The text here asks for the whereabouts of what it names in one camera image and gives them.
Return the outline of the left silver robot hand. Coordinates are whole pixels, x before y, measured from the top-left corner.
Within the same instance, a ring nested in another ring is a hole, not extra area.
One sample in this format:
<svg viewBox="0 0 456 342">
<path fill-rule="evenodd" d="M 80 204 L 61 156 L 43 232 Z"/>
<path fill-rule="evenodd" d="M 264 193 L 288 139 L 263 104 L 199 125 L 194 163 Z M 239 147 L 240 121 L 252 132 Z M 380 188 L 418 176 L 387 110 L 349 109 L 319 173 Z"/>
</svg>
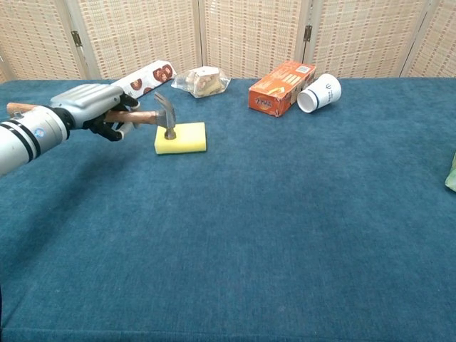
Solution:
<svg viewBox="0 0 456 342">
<path fill-rule="evenodd" d="M 140 105 L 120 86 L 100 83 L 78 85 L 52 97 L 50 104 L 70 113 L 73 129 L 90 130 L 112 142 L 122 140 L 137 125 L 116 119 L 118 126 L 114 129 L 112 123 L 105 122 L 106 113 L 136 110 Z"/>
</svg>

